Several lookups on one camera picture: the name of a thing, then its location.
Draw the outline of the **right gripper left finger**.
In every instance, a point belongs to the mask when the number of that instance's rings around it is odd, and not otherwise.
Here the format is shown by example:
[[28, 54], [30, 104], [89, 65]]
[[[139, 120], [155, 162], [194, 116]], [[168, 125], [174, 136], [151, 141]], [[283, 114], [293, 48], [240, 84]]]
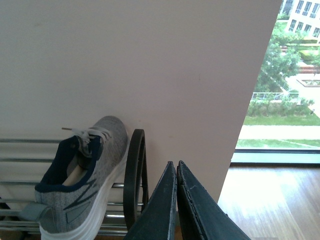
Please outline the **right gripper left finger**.
[[176, 226], [177, 174], [169, 161], [140, 217], [126, 234], [128, 240], [173, 240]]

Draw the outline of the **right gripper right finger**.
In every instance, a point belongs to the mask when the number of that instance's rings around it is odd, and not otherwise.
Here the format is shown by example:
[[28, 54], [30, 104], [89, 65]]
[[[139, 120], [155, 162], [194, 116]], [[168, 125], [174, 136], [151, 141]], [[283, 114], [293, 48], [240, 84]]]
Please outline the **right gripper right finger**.
[[248, 240], [181, 160], [177, 166], [177, 206], [184, 240]]

